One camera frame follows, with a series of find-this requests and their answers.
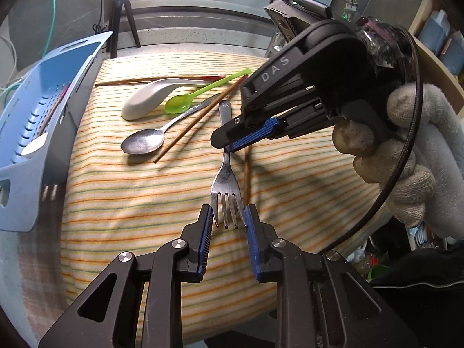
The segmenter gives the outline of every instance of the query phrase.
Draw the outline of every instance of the green plastic spoon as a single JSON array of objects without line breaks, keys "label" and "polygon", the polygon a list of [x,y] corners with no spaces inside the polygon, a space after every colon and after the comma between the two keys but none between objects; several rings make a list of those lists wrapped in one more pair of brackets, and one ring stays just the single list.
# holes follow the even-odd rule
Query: green plastic spoon
[{"label": "green plastic spoon", "polygon": [[240,72],[227,76],[223,78],[222,80],[210,83],[204,88],[196,90],[193,93],[184,94],[184,95],[176,95],[166,102],[166,104],[164,105],[164,111],[167,113],[182,113],[184,111],[187,111],[192,105],[192,101],[194,100],[194,98],[198,97],[200,94],[203,94],[204,92],[211,90],[212,88],[222,86],[225,83],[228,83],[229,81],[232,81],[235,78],[238,78],[243,75],[249,75],[249,74],[251,74],[250,69],[245,68],[244,70],[241,70]]}]

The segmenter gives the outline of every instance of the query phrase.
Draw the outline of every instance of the wooden chopstick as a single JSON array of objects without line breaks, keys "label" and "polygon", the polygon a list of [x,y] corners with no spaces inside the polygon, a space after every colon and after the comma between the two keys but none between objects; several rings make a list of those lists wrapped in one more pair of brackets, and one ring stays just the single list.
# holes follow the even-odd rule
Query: wooden chopstick
[{"label": "wooden chopstick", "polygon": [[225,97],[227,97],[229,94],[235,92],[238,87],[247,79],[248,75],[244,75],[238,79],[237,82],[235,82],[233,85],[229,86],[227,90],[220,95],[217,96],[217,98],[211,102],[211,104],[204,108],[200,114],[198,114],[195,119],[193,119],[189,125],[187,125],[181,133],[179,133],[174,140],[172,140],[167,147],[165,147],[161,153],[156,157],[156,159],[153,161],[154,163],[158,162],[184,135],[190,131],[195,124],[197,124],[208,112],[210,112],[214,106],[216,106],[219,102],[222,101]]},{"label": "wooden chopstick", "polygon": [[251,200],[251,147],[252,145],[245,148],[245,205],[248,205]]},{"label": "wooden chopstick", "polygon": [[185,76],[185,75],[179,75],[179,76],[149,76],[149,77],[134,77],[134,78],[125,78],[122,80],[113,80],[113,81],[100,81],[100,82],[95,82],[94,87],[98,86],[113,86],[113,85],[130,85],[130,84],[136,84],[136,83],[147,83],[147,82],[153,82],[156,80],[162,80],[164,78],[183,78],[186,80],[205,80],[205,81],[219,81],[220,79],[224,78],[223,76],[200,76],[200,75],[193,75],[193,76]]},{"label": "wooden chopstick", "polygon": [[47,116],[45,117],[44,119],[44,122],[42,123],[42,125],[40,126],[39,130],[37,131],[37,136],[36,137],[40,137],[42,136],[43,134],[43,131],[45,131],[45,127],[47,126],[47,124],[50,122],[50,120],[52,119],[52,116],[53,114],[55,113],[58,105],[61,103],[61,101],[63,100],[63,97],[64,95],[67,93],[68,89],[69,89],[69,86],[71,86],[71,84],[69,83],[64,89],[63,91],[60,93],[60,95],[58,96],[57,100],[55,101],[55,103],[53,104],[52,108],[50,109],[50,111],[48,112]]}]

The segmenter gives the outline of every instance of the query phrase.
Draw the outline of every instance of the blue plastic basket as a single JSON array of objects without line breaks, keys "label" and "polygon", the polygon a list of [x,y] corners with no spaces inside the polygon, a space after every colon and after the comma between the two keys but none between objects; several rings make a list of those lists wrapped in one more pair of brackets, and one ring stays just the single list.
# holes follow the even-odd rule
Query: blue plastic basket
[{"label": "blue plastic basket", "polygon": [[[29,73],[0,118],[0,230],[29,231],[39,213],[40,190],[66,182],[74,138],[101,67],[101,47],[111,32],[51,51]],[[28,159],[50,109],[69,86],[44,133],[43,147]]]}]

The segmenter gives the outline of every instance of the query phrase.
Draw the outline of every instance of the metal spoon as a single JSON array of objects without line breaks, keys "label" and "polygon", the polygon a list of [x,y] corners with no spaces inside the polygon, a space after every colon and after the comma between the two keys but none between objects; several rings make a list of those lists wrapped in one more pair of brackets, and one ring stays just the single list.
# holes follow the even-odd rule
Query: metal spoon
[{"label": "metal spoon", "polygon": [[147,154],[155,151],[164,142],[164,133],[179,120],[208,106],[219,94],[205,99],[158,129],[142,129],[127,137],[121,144],[121,150],[127,154]]}]

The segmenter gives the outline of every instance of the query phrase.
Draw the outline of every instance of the black cable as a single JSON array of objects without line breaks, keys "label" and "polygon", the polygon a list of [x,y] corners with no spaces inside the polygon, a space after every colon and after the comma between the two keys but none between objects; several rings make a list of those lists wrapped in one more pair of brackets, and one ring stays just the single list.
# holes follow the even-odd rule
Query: black cable
[{"label": "black cable", "polygon": [[100,0],[100,19],[98,20],[98,23],[92,26],[92,30],[94,31],[95,35],[101,34],[106,29],[106,27],[101,26],[102,20],[103,20],[103,0]]},{"label": "black cable", "polygon": [[385,187],[380,192],[380,195],[377,197],[374,204],[372,204],[372,207],[370,207],[370,209],[366,212],[366,214],[361,218],[361,220],[359,220],[359,222],[354,227],[348,230],[340,238],[336,239],[333,243],[329,244],[327,247],[322,249],[319,252],[321,254],[326,251],[332,250],[334,247],[346,241],[348,238],[356,234],[361,228],[363,228],[370,221],[372,217],[374,217],[374,215],[378,212],[380,207],[386,201],[388,195],[390,195],[392,189],[395,187],[395,184],[400,178],[400,175],[403,172],[403,169],[407,163],[407,160],[409,159],[409,156],[412,151],[412,147],[414,146],[414,141],[416,140],[417,131],[419,130],[419,123],[420,123],[421,114],[422,114],[422,102],[424,99],[424,83],[422,81],[422,74],[420,72],[421,70],[419,66],[419,54],[417,51],[417,46],[414,41],[414,38],[409,33],[409,31],[406,30],[405,28],[397,27],[397,29],[409,41],[409,44],[411,46],[412,57],[414,59],[414,66],[416,68],[416,96],[415,96],[415,102],[414,102],[414,110],[412,112],[411,124],[409,126],[409,131],[406,137],[406,141],[405,141],[405,144],[403,145],[403,149],[401,150],[400,159],[398,160],[398,163],[396,164],[395,169],[393,170],[393,172],[390,175],[390,178],[385,184]]}]

